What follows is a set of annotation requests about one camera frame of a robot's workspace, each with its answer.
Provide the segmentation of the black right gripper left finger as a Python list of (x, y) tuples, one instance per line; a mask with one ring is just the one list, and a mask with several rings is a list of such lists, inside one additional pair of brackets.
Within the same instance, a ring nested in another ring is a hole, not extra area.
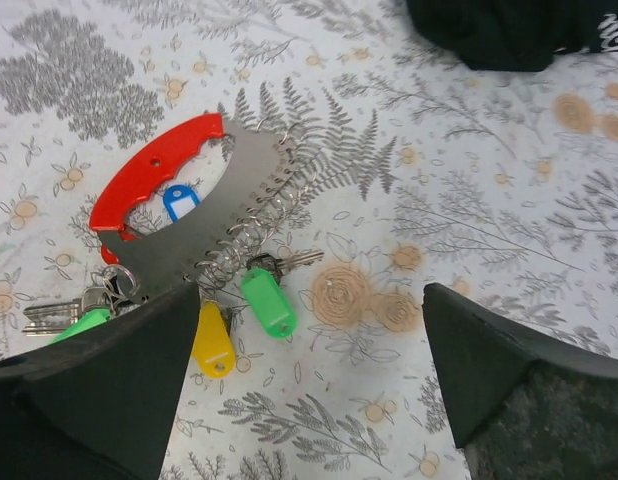
[(0, 479), (158, 478), (199, 308), (188, 283), (0, 361)]

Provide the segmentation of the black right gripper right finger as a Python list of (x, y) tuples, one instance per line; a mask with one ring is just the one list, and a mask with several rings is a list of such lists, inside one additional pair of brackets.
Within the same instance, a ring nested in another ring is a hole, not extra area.
[(438, 283), (423, 315), (474, 479), (618, 479), (618, 359), (497, 315)]

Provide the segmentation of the red-handled metal key organizer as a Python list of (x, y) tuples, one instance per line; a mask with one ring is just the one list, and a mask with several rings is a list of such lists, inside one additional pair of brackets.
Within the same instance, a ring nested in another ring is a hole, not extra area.
[[(199, 195), (173, 181), (209, 143), (227, 159), (215, 186)], [(118, 286), (141, 304), (184, 282), (223, 287), (265, 241), (290, 204), (302, 172), (290, 133), (249, 129), (207, 113), (157, 137), (111, 179), (89, 227)]]

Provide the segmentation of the green key tag with key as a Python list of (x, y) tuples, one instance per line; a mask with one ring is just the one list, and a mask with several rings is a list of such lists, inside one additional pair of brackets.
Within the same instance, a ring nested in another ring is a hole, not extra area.
[(293, 269), (311, 265), (324, 257), (321, 250), (281, 259), (262, 253), (246, 262), (240, 289), (256, 320), (272, 338), (286, 338), (297, 327), (298, 317), (281, 287), (281, 279)]

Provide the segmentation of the blue key tag with key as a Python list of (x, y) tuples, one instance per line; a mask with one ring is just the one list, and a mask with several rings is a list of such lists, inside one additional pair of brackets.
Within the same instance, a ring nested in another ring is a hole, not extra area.
[(198, 206), (196, 192), (187, 185), (172, 185), (163, 194), (163, 205), (173, 223), (183, 218)]

